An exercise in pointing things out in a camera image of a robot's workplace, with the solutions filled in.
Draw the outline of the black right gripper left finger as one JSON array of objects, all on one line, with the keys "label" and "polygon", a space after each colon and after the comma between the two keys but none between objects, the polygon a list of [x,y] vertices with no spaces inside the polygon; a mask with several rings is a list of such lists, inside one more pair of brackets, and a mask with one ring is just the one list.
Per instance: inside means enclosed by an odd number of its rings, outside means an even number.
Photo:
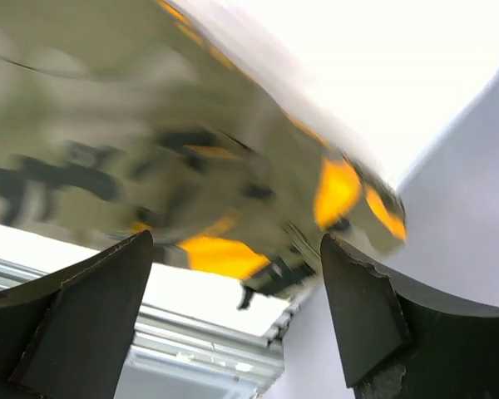
[{"label": "black right gripper left finger", "polygon": [[149,232],[0,291],[0,398],[112,398],[153,258]]}]

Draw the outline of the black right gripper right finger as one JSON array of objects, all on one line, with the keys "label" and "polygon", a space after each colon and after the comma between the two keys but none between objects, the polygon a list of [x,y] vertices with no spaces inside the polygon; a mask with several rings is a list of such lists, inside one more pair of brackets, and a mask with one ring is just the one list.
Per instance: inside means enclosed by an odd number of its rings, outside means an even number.
[{"label": "black right gripper right finger", "polygon": [[430,287],[331,235],[320,254],[357,398],[499,398],[499,307]]}]

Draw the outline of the camouflage yellow green trousers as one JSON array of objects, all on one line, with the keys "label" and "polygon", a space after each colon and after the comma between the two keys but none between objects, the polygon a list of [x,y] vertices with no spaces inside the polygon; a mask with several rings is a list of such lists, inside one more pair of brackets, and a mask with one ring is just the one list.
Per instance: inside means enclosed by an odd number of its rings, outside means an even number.
[{"label": "camouflage yellow green trousers", "polygon": [[326,234],[371,258],[403,202],[293,118],[172,1],[0,1],[0,225],[290,299]]}]

